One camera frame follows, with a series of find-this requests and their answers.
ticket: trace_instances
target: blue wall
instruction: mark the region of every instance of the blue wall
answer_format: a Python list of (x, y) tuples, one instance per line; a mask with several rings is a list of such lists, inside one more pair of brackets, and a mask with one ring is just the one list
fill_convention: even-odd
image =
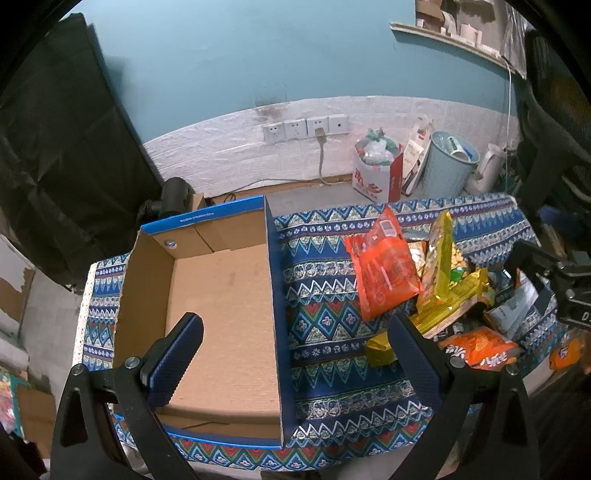
[(388, 23), (414, 0), (83, 0), (111, 83), (148, 141), (268, 103), (421, 96), (506, 111), (507, 72)]

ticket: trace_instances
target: black chair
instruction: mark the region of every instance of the black chair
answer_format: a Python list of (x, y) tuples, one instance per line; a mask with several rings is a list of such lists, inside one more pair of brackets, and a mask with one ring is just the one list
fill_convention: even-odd
[(527, 80), (515, 81), (520, 206), (528, 217), (545, 203), (574, 212), (591, 231), (591, 105), (536, 31), (525, 35), (525, 58)]

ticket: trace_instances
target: blue patterned fabric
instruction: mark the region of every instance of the blue patterned fabric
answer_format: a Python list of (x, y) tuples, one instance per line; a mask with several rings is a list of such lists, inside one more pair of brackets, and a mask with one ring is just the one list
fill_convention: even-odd
[[(477, 265), (490, 267), (493, 274), (516, 240), (537, 241), (515, 200), (505, 194), (409, 200), (391, 206), (403, 229), (424, 232), (443, 209), (449, 209), (459, 249)], [(368, 365), (365, 343), (386, 329), (387, 317), (361, 322), (355, 271), (343, 243), (345, 235), (370, 230), (384, 207), (349, 206), (275, 219), (300, 425), (282, 450), (213, 446), (172, 435), (188, 459), (237, 468), (300, 470), (374, 455), (418, 439), (431, 411), (421, 405), (397, 362), (379, 368)], [(98, 265), (83, 355), (90, 369), (111, 366), (126, 262), (123, 256)], [(500, 299), (506, 295), (507, 291), (499, 292)], [(524, 375), (564, 334), (555, 313), (555, 303), (543, 314), (530, 311), (518, 331)], [(124, 422), (116, 421), (116, 428), (120, 438), (132, 445)]]

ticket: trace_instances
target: cardboard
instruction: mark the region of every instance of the cardboard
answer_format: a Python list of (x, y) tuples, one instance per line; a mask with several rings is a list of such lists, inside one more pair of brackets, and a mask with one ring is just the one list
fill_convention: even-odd
[(0, 368), (0, 421), (8, 432), (34, 442), (43, 458), (51, 457), (56, 422), (53, 395), (34, 389), (18, 376)]
[(440, 32), (441, 27), (445, 24), (445, 17), (441, 12), (441, 2), (439, 0), (429, 2), (427, 0), (415, 0), (415, 9), (417, 18), (422, 18), (425, 21), (425, 26), (428, 30)]
[(0, 332), (17, 338), (35, 268), (0, 235)]
[(402, 158), (401, 153), (389, 166), (367, 165), (355, 152), (353, 188), (374, 202), (399, 201), (402, 187)]
[(402, 165), (403, 195), (411, 195), (421, 179), (427, 164), (427, 153), (431, 146), (433, 128), (433, 120), (425, 115), (420, 115), (413, 126), (408, 143), (404, 148)]
[(281, 447), (297, 427), (280, 252), (263, 196), (144, 225), (126, 269), (113, 366), (141, 356), (185, 312), (204, 337), (168, 406), (169, 432)]
[(191, 211), (199, 210), (200, 208), (205, 208), (207, 203), (205, 202), (205, 195), (203, 193), (194, 193), (191, 196)]

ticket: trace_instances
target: white cable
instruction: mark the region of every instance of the white cable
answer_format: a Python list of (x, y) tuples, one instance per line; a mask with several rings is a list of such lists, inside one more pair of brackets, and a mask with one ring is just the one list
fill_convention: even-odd
[(509, 72), (509, 108), (507, 109), (507, 143), (505, 147), (505, 193), (509, 193), (509, 120), (511, 119), (511, 67), (505, 57), (501, 57), (505, 60), (507, 65), (507, 71)]
[[(320, 181), (324, 184), (324, 185), (336, 185), (338, 183), (343, 183), (342, 181), (326, 181), (324, 179), (324, 177), (322, 176), (322, 164), (324, 162), (324, 144), (326, 143), (326, 134), (324, 133), (324, 129), (323, 128), (317, 128), (314, 131), (316, 138), (318, 139), (318, 143), (320, 144), (320, 162), (318, 165), (318, 177), (320, 179)], [(231, 192), (226, 192), (226, 195), (230, 195), (231, 193), (234, 192), (238, 192), (240, 190), (245, 189), (246, 187), (249, 187), (251, 185), (254, 185), (255, 183), (260, 183), (262, 181), (312, 181), (311, 179), (260, 179), (260, 180), (255, 180), (252, 181), (250, 183), (247, 183), (246, 185), (243, 185), (241, 187), (238, 187), (237, 189), (233, 189)]]
[(324, 144), (326, 143), (326, 134), (324, 128), (320, 127), (314, 130), (314, 135), (320, 144), (320, 161), (318, 162), (318, 178), (324, 185), (336, 185), (339, 181), (326, 181), (322, 176), (322, 164), (324, 163)]

